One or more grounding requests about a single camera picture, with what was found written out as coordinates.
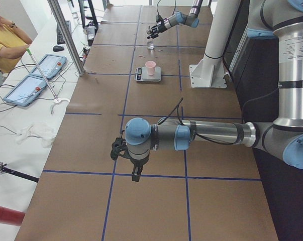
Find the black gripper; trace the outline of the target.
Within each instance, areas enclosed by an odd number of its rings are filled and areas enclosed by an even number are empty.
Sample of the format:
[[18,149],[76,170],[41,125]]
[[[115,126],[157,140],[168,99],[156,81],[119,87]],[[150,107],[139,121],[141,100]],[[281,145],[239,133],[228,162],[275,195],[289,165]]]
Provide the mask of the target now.
[[160,21],[153,26],[148,26],[147,32],[147,39],[155,39],[159,36],[159,33],[163,33],[167,30],[164,21]]
[[132,181],[139,182],[142,174],[142,166],[145,165],[149,161],[149,157],[145,157],[143,159],[134,159],[130,158],[131,163],[134,165],[133,171],[131,174]]

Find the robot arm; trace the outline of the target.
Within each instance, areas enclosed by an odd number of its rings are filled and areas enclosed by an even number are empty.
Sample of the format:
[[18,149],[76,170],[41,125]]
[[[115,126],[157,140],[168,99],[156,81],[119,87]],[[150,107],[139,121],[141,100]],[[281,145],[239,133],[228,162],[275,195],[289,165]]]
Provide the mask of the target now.
[[162,18],[159,11],[158,5],[156,6],[156,24],[152,27],[148,27],[146,30],[147,39],[155,39],[160,33],[163,33],[176,25],[186,25],[192,28],[196,28],[199,24],[198,15],[202,6],[203,0],[193,1],[191,9],[188,15],[183,14],[180,11],[173,12],[168,18]]
[[186,150],[194,140],[254,147],[303,169],[303,1],[250,1],[247,36],[278,38],[278,118],[272,123],[172,119],[129,120],[112,144],[111,158],[129,159],[139,181],[151,150]]

